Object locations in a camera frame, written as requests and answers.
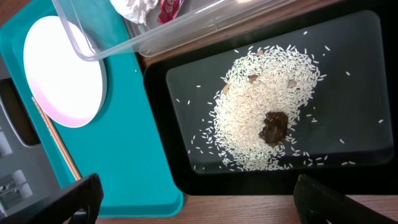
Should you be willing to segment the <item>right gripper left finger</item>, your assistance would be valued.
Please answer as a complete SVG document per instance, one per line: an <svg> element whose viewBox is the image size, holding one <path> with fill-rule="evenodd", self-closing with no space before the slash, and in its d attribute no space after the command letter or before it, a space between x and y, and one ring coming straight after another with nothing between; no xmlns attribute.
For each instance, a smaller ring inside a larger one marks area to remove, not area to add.
<svg viewBox="0 0 398 224"><path fill-rule="evenodd" d="M2 224L96 223L104 193L98 174L90 174L17 213Z"/></svg>

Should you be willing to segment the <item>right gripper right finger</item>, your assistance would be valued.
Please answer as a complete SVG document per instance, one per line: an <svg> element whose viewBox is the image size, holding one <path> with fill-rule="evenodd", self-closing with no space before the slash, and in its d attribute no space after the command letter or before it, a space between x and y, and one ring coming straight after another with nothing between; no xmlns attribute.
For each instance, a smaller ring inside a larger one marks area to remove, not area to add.
<svg viewBox="0 0 398 224"><path fill-rule="evenodd" d="M303 224L397 224L395 220L303 174L298 176L295 184L294 204Z"/></svg>

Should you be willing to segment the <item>long wooden chopstick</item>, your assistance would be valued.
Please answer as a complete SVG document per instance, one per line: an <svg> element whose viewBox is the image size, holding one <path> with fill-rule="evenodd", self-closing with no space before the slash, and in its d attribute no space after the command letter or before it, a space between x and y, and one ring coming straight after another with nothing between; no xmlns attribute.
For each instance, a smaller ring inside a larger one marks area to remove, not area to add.
<svg viewBox="0 0 398 224"><path fill-rule="evenodd" d="M39 106L37 100L32 97L32 101L34 102L35 107L37 108L38 112L40 113L53 141L57 145L58 151L61 153L63 160L65 161L66 165L68 166L72 176L75 180L80 180L82 178L77 166L75 165L68 149L66 148L65 144L63 143L57 129L55 128L52 120L48 117L48 115L43 111L43 109Z"/></svg>

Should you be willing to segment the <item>brown food scrap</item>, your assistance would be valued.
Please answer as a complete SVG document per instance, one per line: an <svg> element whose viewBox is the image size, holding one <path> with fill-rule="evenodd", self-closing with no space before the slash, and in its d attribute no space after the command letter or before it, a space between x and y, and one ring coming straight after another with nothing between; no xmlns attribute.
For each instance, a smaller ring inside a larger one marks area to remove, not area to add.
<svg viewBox="0 0 398 224"><path fill-rule="evenodd" d="M269 146L280 144L287 135L288 116L283 112L268 112L264 119L265 126L259 137Z"/></svg>

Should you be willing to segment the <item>pile of white rice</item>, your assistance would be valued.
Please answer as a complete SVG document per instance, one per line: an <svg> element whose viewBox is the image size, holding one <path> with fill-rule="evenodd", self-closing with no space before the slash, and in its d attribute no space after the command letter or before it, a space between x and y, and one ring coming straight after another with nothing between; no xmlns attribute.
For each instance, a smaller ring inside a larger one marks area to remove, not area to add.
<svg viewBox="0 0 398 224"><path fill-rule="evenodd" d="M197 173L375 163L392 147L380 35L290 33L167 72L190 165ZM275 147L268 112L288 116Z"/></svg>

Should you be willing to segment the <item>large white plate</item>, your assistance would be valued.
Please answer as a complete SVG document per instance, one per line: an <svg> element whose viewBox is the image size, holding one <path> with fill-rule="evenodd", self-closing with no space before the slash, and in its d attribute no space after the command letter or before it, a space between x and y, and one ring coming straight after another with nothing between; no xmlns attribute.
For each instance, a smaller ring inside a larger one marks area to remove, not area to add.
<svg viewBox="0 0 398 224"><path fill-rule="evenodd" d="M99 113L108 87L104 63L77 55L58 16L45 16L31 26L23 64L36 102L58 124L80 128Z"/></svg>

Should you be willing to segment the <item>white tissue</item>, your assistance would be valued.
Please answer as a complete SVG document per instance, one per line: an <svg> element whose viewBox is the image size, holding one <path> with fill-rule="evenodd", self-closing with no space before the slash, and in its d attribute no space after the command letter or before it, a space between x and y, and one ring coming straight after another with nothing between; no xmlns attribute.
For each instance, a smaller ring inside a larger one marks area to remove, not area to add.
<svg viewBox="0 0 398 224"><path fill-rule="evenodd" d="M135 24L145 24L146 15L157 6L158 0L110 0L110 3L123 18Z"/></svg>

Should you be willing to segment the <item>red snack wrapper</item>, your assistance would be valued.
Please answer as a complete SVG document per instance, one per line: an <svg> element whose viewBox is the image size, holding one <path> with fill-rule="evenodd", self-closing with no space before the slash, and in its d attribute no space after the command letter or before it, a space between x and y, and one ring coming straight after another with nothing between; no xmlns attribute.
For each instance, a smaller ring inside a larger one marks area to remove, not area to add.
<svg viewBox="0 0 398 224"><path fill-rule="evenodd" d="M165 24L174 20L183 4L183 0L161 0L157 22Z"/></svg>

